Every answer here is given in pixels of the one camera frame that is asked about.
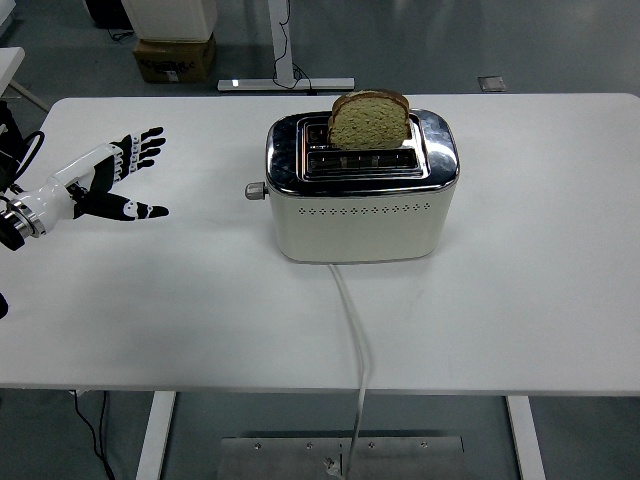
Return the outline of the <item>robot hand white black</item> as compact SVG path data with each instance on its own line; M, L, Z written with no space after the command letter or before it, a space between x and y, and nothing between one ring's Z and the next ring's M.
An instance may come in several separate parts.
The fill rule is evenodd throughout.
M14 205L31 235L46 235L59 221L82 215L124 222L167 216L164 206L112 192L116 184L155 164L166 142L163 133L161 127L153 127L101 144L53 173L39 189L19 195Z

